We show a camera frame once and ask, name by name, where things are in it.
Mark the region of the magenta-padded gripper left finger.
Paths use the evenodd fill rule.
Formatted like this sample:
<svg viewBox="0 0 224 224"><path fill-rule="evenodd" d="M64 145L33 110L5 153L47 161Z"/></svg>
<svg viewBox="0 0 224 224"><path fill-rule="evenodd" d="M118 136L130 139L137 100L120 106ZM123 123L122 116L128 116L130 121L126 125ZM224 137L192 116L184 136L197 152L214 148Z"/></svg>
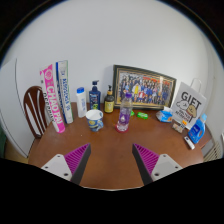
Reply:
<svg viewBox="0 0 224 224"><path fill-rule="evenodd" d="M56 154L42 169L79 185L90 154L91 145L87 143L66 155Z"/></svg>

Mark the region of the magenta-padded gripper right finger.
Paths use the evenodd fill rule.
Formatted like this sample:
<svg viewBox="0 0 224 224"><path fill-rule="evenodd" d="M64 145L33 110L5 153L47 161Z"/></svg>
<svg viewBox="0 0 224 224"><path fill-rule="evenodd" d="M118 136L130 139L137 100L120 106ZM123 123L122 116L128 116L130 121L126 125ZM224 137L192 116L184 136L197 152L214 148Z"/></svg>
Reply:
<svg viewBox="0 0 224 224"><path fill-rule="evenodd" d="M144 185L182 169L168 154L158 155L139 144L134 144L132 146L132 153L135 157Z"/></svg>

